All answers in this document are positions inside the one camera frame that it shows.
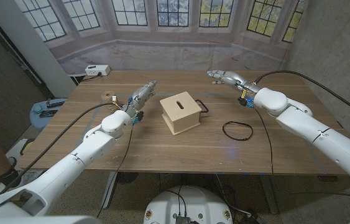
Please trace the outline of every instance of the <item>box lid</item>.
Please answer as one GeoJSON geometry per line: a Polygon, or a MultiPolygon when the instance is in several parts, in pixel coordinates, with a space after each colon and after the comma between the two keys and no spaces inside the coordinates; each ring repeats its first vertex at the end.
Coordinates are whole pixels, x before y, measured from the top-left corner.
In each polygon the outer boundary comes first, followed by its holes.
{"type": "Polygon", "coordinates": [[[162,99],[160,103],[171,121],[176,121],[193,113],[199,113],[202,110],[188,92],[162,99]]]}

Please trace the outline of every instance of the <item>black rubber band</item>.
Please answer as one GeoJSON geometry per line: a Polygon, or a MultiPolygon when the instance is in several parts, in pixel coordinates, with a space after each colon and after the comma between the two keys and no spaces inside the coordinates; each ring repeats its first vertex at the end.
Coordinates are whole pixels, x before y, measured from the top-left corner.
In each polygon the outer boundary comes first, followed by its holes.
{"type": "Polygon", "coordinates": [[[223,130],[223,133],[224,133],[227,137],[229,137],[229,138],[231,138],[231,139],[233,139],[233,140],[236,140],[236,141],[246,141],[246,140],[250,139],[250,138],[252,137],[252,134],[254,133],[254,129],[252,128],[251,125],[246,124],[246,123],[235,122],[235,121],[229,121],[229,122],[227,122],[226,124],[224,124],[222,130],[223,130]],[[228,134],[226,133],[226,131],[224,130],[224,127],[225,127],[226,125],[228,125],[228,124],[239,124],[239,125],[248,127],[248,128],[251,129],[251,134],[249,135],[248,138],[243,138],[243,139],[233,138],[233,137],[231,137],[230,135],[228,135],[228,134]]]}

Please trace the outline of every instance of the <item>wooden box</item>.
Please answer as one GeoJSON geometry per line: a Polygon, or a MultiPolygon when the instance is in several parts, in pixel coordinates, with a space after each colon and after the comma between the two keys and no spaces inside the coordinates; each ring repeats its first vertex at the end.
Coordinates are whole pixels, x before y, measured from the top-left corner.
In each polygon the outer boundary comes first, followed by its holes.
{"type": "Polygon", "coordinates": [[[173,135],[200,125],[201,108],[188,92],[162,99],[160,103],[162,117],[173,135]]]}

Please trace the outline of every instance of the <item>window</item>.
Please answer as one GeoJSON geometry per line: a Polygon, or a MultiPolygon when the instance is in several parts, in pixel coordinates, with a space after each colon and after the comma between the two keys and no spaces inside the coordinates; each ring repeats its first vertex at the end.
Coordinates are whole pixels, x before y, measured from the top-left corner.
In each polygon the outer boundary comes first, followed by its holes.
{"type": "Polygon", "coordinates": [[[255,0],[248,30],[271,37],[284,0],[255,0]]]}
{"type": "Polygon", "coordinates": [[[44,42],[65,35],[47,0],[16,0],[16,3],[44,42]]]}
{"type": "Polygon", "coordinates": [[[188,0],[157,0],[158,26],[188,26],[188,0]]]}
{"type": "Polygon", "coordinates": [[[202,0],[200,27],[228,27],[233,0],[202,0]]]}
{"type": "Polygon", "coordinates": [[[147,26],[144,0],[113,0],[118,25],[147,26]]]}
{"type": "Polygon", "coordinates": [[[283,41],[292,43],[293,36],[295,35],[295,32],[298,27],[298,23],[300,21],[300,18],[302,16],[303,10],[305,8],[306,0],[299,0],[298,6],[295,9],[295,12],[293,13],[292,19],[289,23],[288,29],[284,35],[283,41]]]}
{"type": "Polygon", "coordinates": [[[78,31],[99,27],[90,0],[63,0],[78,31]]]}

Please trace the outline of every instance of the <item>gray wall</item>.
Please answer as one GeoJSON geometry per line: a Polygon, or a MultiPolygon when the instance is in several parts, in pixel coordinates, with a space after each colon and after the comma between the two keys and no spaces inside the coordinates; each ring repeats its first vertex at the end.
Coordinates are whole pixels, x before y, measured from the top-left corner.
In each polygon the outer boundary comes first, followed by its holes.
{"type": "MultiPolygon", "coordinates": [[[[282,67],[350,101],[350,0],[309,0],[282,67]]],[[[350,107],[314,84],[310,87],[350,133],[350,107]]]]}

